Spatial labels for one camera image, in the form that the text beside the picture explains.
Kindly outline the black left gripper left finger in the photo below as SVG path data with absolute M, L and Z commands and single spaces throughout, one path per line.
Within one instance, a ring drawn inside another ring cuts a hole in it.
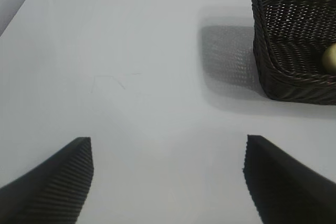
M 78 137 L 1 187 L 1 223 L 76 223 L 93 174 L 91 139 Z

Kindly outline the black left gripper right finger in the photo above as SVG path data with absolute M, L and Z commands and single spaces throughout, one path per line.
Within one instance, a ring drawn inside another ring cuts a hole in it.
M 335 183 L 263 136 L 247 136 L 243 173 L 263 223 L 335 223 Z

